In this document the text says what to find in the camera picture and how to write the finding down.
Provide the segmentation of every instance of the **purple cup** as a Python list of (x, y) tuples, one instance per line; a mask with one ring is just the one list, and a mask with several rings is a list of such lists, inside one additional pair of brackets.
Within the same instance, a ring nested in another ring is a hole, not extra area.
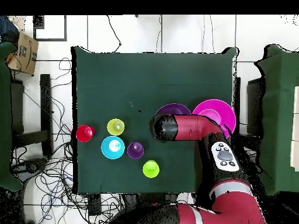
[(155, 115), (174, 114), (174, 115), (191, 115), (191, 111), (184, 105), (172, 103), (162, 106)]
[(139, 159), (144, 153), (144, 148), (141, 143), (132, 142), (127, 148), (127, 153), (132, 159)]

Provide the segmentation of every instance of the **table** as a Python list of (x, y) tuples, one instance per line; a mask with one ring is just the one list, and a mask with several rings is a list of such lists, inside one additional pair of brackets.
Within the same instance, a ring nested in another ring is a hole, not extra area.
[[(159, 143), (153, 140), (149, 121), (164, 104), (181, 103), (193, 110), (207, 99), (231, 103), (232, 59), (236, 48), (222, 54), (95, 54), (72, 47), (74, 130), (88, 124), (95, 136), (74, 142), (74, 192), (180, 193), (195, 192), (194, 142)], [(125, 154), (105, 158), (100, 146), (109, 136), (107, 123), (124, 121), (119, 136), (127, 147), (141, 142), (142, 158)], [(154, 159), (160, 167), (154, 179), (142, 173)]]

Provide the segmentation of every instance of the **floor tile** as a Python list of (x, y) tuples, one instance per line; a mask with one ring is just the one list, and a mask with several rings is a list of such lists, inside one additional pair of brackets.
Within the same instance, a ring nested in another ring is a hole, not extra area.
[(291, 142), (291, 167), (299, 169), (299, 142)]
[[(113, 15), (110, 22), (118, 36), (121, 47), (118, 53), (155, 52), (158, 33), (161, 29), (159, 15), (140, 16)], [(110, 53), (116, 50), (119, 41), (109, 25), (107, 16), (88, 16), (88, 50), (95, 53)]]
[[(64, 18), (58, 17), (53, 22), (53, 17), (45, 16), (44, 30), (36, 30), (36, 38), (58, 39), (61, 37), (61, 28), (64, 27)], [(26, 18), (25, 34), (33, 37), (33, 18)], [(71, 58), (71, 46), (87, 48), (87, 16), (67, 16), (67, 41), (39, 41), (37, 60), (61, 60)]]
[(183, 192), (178, 195), (177, 202), (180, 204), (194, 204), (191, 193)]
[(299, 113), (299, 86), (295, 87), (294, 113)]
[(23, 81), (25, 93), (23, 94), (23, 125), (24, 132), (32, 132), (40, 130), (40, 75), (50, 74), (52, 95), (52, 117), (53, 133), (59, 132), (60, 124), (60, 108), (65, 107), (65, 113), (62, 117), (63, 123), (72, 127), (72, 96), (71, 96), (71, 72), (70, 62), (65, 59), (59, 61), (37, 61), (35, 76), (19, 73), (16, 75), (17, 80)]
[(299, 47), (298, 24), (298, 15), (237, 15), (238, 60), (261, 60), (269, 44), (294, 51)]
[[(70, 136), (59, 135), (56, 142), (53, 143), (53, 149), (55, 150), (61, 144), (66, 143), (69, 140), (70, 140)], [(42, 157), (43, 157), (43, 154), (42, 154), (41, 144), (37, 143), (34, 145), (28, 145), (27, 152), (21, 158), (24, 160), (28, 160), (31, 158), (42, 158)], [(48, 187), (51, 190), (53, 190), (55, 188), (55, 186), (57, 185), (57, 182), (58, 182), (57, 176), (59, 176), (58, 173), (61, 173), (61, 170), (60, 170), (61, 168), (66, 167), (65, 171), (72, 175), (72, 164), (68, 164), (68, 162), (64, 162), (63, 164), (62, 164), (62, 162), (59, 162), (57, 164), (57, 162), (60, 160), (60, 158), (63, 158), (63, 157), (64, 157), (64, 150), (62, 147), (56, 151), (56, 153), (53, 155), (53, 159), (48, 162), (48, 165), (46, 165), (46, 170), (53, 169), (53, 168), (55, 170), (48, 171), (49, 176), (47, 176), (46, 174), (39, 174), (37, 177), (31, 178), (28, 181), (28, 183), (26, 185), (26, 189), (25, 189), (25, 196), (24, 196), (25, 204), (37, 204), (37, 205), (41, 204), (41, 200), (42, 200), (43, 196), (47, 193), (50, 193), (50, 191), (47, 188), (47, 186), (45, 185), (45, 183), (50, 184)]]
[[(43, 209), (44, 212), (47, 212), (49, 207), (45, 206)], [(88, 212), (83, 209), (79, 210), (73, 205), (70, 205), (69, 208), (65, 206), (52, 207), (48, 214), (43, 213), (41, 207), (37, 205), (25, 205), (24, 211), (25, 219), (27, 221), (34, 220), (36, 224), (39, 222), (41, 222), (41, 224), (88, 224), (88, 222), (83, 219), (84, 217), (88, 220)], [(95, 221), (98, 223), (99, 219), (100, 217), (96, 216), (89, 217), (91, 224)]]
[(294, 114), (292, 140), (299, 142), (299, 113)]

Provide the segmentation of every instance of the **wire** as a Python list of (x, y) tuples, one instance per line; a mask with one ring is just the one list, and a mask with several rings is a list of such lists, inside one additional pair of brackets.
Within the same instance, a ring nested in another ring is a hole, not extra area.
[(63, 75), (60, 75), (60, 76), (56, 77), (55, 79), (50, 78), (51, 80), (57, 80), (58, 78), (60, 78), (60, 77), (62, 77), (62, 76), (65, 76), (65, 75), (69, 74), (69, 72), (71, 71), (71, 69), (72, 69), (72, 65), (71, 65), (71, 61), (70, 61), (68, 58), (63, 58), (62, 60), (60, 60), (60, 62), (59, 62), (59, 69), (62, 70), (62, 71), (64, 71), (64, 69), (61, 69), (61, 68), (60, 68), (60, 63), (61, 63), (64, 59), (67, 59), (68, 62), (69, 62), (69, 69), (68, 69), (68, 72), (65, 73), (65, 74), (63, 74)]
[(110, 27), (111, 27), (111, 29), (112, 29), (112, 31), (113, 31), (115, 37), (116, 37), (117, 40), (119, 41), (119, 46), (116, 48), (116, 50), (115, 50), (114, 52), (112, 52), (112, 53), (116, 53), (116, 51), (117, 51), (117, 50), (120, 48), (120, 46), (121, 46), (121, 42), (120, 42), (118, 36), (116, 35), (115, 30), (113, 29), (113, 27), (112, 27), (112, 25), (111, 25), (109, 15), (106, 15), (106, 16), (108, 17), (109, 25), (110, 25)]
[(201, 41), (201, 51), (203, 52), (203, 44), (204, 44), (204, 32), (206, 31), (206, 26), (205, 26), (205, 22), (204, 22), (204, 15), (203, 15), (203, 39)]
[(214, 35), (213, 35), (213, 23), (212, 23), (212, 17), (210, 16), (210, 20), (211, 20), (211, 27), (212, 27), (212, 46), (213, 46), (213, 52), (215, 53), (215, 49), (214, 49)]
[(162, 24), (161, 24), (161, 21), (160, 21), (161, 16), (162, 16), (162, 15), (160, 15), (160, 17), (159, 17), (159, 23), (160, 23), (160, 25), (161, 25), (161, 29), (160, 29), (160, 31), (159, 31), (159, 33), (158, 33), (158, 38), (157, 38), (157, 42), (156, 42), (156, 53), (157, 53), (157, 49), (158, 49), (158, 40), (159, 40), (159, 36), (160, 36), (161, 31), (162, 31)]

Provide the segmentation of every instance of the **green tablecloth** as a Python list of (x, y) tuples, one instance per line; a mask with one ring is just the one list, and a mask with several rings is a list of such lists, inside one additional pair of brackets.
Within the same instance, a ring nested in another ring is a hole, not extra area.
[[(78, 193), (194, 192), (194, 142), (159, 143), (151, 137), (149, 121), (168, 103), (191, 111), (211, 98), (230, 104), (237, 49), (223, 54), (94, 54), (75, 47), (72, 53), (77, 60), (73, 87), (77, 84), (78, 125), (96, 131), (89, 142), (78, 142)], [(141, 159), (130, 159), (126, 151), (116, 160), (102, 155), (112, 118), (125, 122), (119, 137), (126, 147), (134, 141), (144, 145)], [(153, 179), (142, 173), (149, 159), (160, 167)]]
[(279, 191), (299, 193), (299, 172), (290, 166), (293, 131), (294, 90), (299, 86), (299, 53), (269, 45), (256, 63), (265, 77), (263, 97), (264, 137), (260, 147), (260, 178), (267, 194)]

